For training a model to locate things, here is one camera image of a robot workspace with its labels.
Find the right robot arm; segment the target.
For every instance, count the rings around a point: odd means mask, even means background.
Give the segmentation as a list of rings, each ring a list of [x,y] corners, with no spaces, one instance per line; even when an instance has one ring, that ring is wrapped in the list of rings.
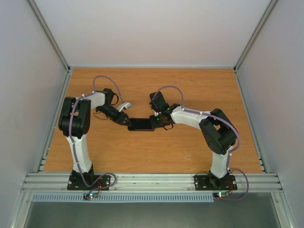
[[[169,105],[161,92],[150,94],[150,116],[152,128],[164,128],[183,124],[201,130],[205,142],[212,151],[212,165],[208,173],[209,185],[219,189],[226,184],[230,156],[236,143],[238,132],[220,109],[203,112],[187,109],[180,104]]]

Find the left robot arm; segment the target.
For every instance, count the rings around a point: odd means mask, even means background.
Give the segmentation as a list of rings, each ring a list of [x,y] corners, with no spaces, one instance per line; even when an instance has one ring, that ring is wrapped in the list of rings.
[[[68,140],[73,158],[69,188],[91,189],[98,181],[87,146],[91,110],[96,109],[105,114],[116,124],[123,126],[131,124],[128,115],[124,112],[132,107],[131,103],[122,101],[118,108],[115,108],[112,105],[115,95],[111,89],[106,88],[103,91],[92,91],[80,97],[66,97],[63,101],[58,127]]]

